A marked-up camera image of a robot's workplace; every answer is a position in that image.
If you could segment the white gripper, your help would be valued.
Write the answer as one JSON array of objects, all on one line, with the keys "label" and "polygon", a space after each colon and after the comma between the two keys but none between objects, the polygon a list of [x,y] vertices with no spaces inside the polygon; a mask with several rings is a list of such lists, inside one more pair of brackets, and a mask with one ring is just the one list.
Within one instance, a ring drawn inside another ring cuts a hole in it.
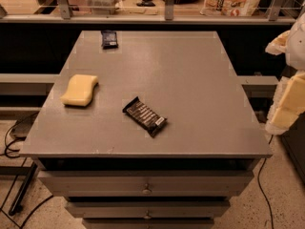
[{"label": "white gripper", "polygon": [[[295,21],[290,31],[281,33],[270,42],[265,52],[273,55],[286,52],[289,66],[305,70],[305,13]],[[290,78],[283,76],[276,86],[265,130],[271,135],[282,135],[304,112],[305,72],[297,72]]]}]

